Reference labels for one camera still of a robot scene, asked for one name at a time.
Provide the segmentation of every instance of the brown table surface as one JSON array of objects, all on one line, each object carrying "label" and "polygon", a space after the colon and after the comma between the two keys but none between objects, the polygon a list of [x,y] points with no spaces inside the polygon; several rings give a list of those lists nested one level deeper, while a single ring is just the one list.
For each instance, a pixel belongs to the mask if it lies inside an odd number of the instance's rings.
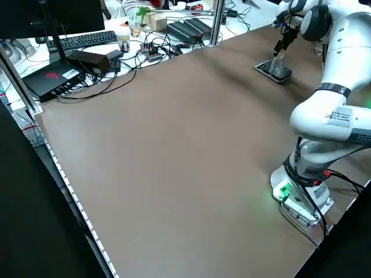
[{"label": "brown table surface", "polygon": [[[319,84],[321,58],[298,39],[292,79],[277,85],[254,66],[279,38],[264,27],[104,96],[43,105],[37,121],[121,277],[292,277],[313,251],[280,215],[269,176],[294,148],[290,113]],[[365,183],[370,167],[360,152],[333,168]],[[354,194],[328,185],[334,223]]]}]

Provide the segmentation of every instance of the keyboard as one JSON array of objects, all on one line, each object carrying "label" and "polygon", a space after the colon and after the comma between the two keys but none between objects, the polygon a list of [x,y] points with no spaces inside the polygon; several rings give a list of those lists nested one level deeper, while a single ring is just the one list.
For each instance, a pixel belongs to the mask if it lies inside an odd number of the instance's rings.
[{"label": "keyboard", "polygon": [[[60,39],[60,41],[63,49],[66,51],[95,45],[104,45],[110,42],[117,42],[117,36],[114,31],[103,31],[93,34],[73,36],[72,38]],[[47,40],[46,45],[49,53],[57,52],[57,48],[53,41]]]}]

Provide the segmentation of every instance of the plastic cup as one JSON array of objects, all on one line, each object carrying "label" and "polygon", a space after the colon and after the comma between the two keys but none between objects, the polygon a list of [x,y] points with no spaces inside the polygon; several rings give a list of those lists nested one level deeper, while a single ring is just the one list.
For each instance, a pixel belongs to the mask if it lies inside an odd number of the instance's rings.
[{"label": "plastic cup", "polygon": [[138,37],[140,35],[140,31],[141,31],[141,27],[140,27],[140,24],[141,24],[141,17],[140,16],[129,16],[129,28],[130,28],[130,34],[131,36],[133,37]]}]

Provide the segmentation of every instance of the red logo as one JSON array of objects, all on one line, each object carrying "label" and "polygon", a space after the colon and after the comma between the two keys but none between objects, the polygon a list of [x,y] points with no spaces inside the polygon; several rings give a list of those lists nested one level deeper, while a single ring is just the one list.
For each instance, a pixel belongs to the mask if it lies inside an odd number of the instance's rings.
[{"label": "red logo", "polygon": [[55,72],[48,72],[45,76],[46,78],[59,79],[58,74],[56,74]]}]

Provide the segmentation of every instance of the smartphone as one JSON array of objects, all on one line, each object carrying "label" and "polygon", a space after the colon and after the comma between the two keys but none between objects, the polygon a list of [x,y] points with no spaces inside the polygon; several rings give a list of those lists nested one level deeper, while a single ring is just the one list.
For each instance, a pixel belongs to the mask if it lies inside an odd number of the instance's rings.
[{"label": "smartphone", "polygon": [[292,70],[288,69],[288,68],[285,68],[285,67],[283,67],[281,69],[281,71],[279,73],[279,76],[271,74],[269,72],[271,64],[272,64],[272,61],[270,61],[270,60],[264,61],[264,62],[260,63],[259,65],[256,65],[255,69],[258,72],[260,72],[261,74],[265,75],[266,77],[272,79],[274,82],[277,82],[277,83],[281,83],[281,82],[285,81],[286,79],[288,79],[291,76]]}]

